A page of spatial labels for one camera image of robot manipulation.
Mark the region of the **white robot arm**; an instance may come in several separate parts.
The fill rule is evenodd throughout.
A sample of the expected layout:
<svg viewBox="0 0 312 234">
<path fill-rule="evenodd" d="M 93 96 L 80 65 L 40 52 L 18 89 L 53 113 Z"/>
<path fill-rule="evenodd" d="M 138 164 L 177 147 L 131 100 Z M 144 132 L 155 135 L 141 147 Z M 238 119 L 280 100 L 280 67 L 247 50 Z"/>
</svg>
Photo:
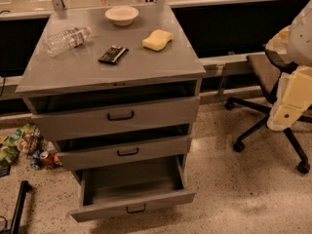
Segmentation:
<svg viewBox="0 0 312 234">
<path fill-rule="evenodd" d="M 312 104 L 312 1 L 292 21 L 286 50 L 297 68 L 290 74 L 283 71 L 279 79 L 267 121 L 273 131 L 289 128 Z"/>
</svg>

